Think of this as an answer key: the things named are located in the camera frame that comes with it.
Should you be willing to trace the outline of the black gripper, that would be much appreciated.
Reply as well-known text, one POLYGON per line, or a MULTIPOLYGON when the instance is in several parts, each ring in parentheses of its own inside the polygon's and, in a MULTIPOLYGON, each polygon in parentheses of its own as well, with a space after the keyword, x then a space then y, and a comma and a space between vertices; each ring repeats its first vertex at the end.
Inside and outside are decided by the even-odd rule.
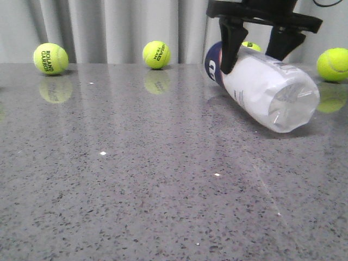
POLYGON ((306 36, 300 31, 317 33, 322 20, 294 12, 297 1, 209 1, 206 14, 220 18, 221 66, 224 74, 232 72, 242 42, 248 35, 244 22, 274 26, 266 55, 284 60, 301 45, 306 36))

